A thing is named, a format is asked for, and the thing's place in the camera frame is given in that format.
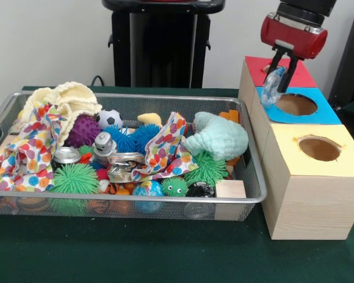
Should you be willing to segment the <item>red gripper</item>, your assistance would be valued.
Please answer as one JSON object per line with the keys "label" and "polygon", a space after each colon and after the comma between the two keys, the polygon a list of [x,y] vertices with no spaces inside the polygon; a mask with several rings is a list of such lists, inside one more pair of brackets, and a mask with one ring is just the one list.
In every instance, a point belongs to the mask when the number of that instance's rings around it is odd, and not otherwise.
{"label": "red gripper", "polygon": [[277,69],[278,63],[284,55],[284,50],[292,51],[287,71],[283,74],[278,85],[278,92],[286,92],[294,75],[299,58],[314,59],[323,49],[328,31],[321,27],[313,27],[292,19],[269,13],[261,27],[261,41],[275,48],[268,73]]}

